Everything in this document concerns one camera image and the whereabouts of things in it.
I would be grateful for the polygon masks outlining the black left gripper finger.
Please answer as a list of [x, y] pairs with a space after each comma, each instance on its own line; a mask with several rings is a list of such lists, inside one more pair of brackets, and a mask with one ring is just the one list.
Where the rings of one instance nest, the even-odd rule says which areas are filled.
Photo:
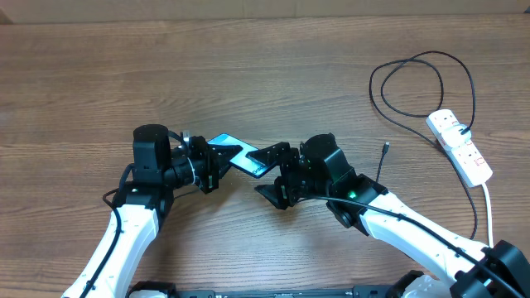
[[209, 179], [212, 182], [219, 181], [232, 167], [229, 159], [214, 159], [210, 162]]
[[243, 148], [240, 145], [208, 144], [207, 157], [209, 159], [232, 159], [237, 156]]

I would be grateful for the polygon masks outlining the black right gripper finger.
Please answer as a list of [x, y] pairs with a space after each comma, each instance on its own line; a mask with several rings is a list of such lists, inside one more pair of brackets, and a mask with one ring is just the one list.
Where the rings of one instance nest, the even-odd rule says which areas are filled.
[[291, 147], [288, 142], [279, 142], [270, 147], [250, 151], [246, 154], [246, 157], [264, 166], [272, 166], [282, 155], [288, 153], [290, 150]]
[[285, 196], [281, 186], [257, 185], [254, 189], [276, 209], [285, 210], [289, 207], [289, 200]]

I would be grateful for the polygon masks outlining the blue Galaxy smartphone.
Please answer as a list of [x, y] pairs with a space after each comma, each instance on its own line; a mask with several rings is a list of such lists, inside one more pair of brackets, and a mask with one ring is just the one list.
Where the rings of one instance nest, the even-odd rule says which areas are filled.
[[263, 163], [254, 161], [247, 157], [247, 154], [251, 151], [257, 151], [256, 147], [239, 140], [227, 133], [221, 133], [218, 136], [208, 141], [210, 145], [220, 146], [241, 146], [242, 150], [229, 160], [229, 164], [242, 172], [252, 176], [253, 178], [259, 179], [266, 175], [273, 166], [266, 166]]

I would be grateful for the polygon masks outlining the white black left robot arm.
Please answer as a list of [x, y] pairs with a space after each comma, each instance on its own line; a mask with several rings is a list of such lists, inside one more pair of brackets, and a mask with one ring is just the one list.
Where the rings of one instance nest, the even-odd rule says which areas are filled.
[[134, 130], [132, 149], [133, 162], [109, 191], [107, 230], [65, 297], [124, 297], [171, 212], [174, 191], [188, 185], [205, 194], [218, 189], [242, 147], [211, 145], [203, 137], [186, 140], [163, 125], [147, 124]]

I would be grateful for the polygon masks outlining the white charger plug adapter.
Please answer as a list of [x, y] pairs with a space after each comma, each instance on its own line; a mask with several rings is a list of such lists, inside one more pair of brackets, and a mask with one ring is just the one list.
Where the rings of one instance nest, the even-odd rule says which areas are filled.
[[471, 139], [471, 130], [464, 124], [457, 124], [443, 130], [437, 139], [446, 151], [453, 151]]

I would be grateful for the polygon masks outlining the white power strip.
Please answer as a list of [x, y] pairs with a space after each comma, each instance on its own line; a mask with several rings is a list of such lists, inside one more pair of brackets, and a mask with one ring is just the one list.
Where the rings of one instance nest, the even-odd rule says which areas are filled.
[[[427, 117], [426, 124], [437, 139], [443, 130], [462, 123], [457, 120], [451, 110], [440, 109]], [[492, 169], [471, 139], [453, 151], [446, 151], [445, 149], [444, 151], [453, 161], [458, 173], [469, 187], [480, 186], [491, 178]]]

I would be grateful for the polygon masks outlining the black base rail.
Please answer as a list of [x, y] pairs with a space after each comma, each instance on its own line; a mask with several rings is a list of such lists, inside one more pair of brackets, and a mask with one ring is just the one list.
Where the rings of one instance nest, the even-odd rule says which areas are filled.
[[126, 294], [127, 298], [379, 298], [398, 297], [403, 285], [364, 285], [349, 289], [313, 289], [282, 291], [179, 291], [174, 283], [140, 281]]

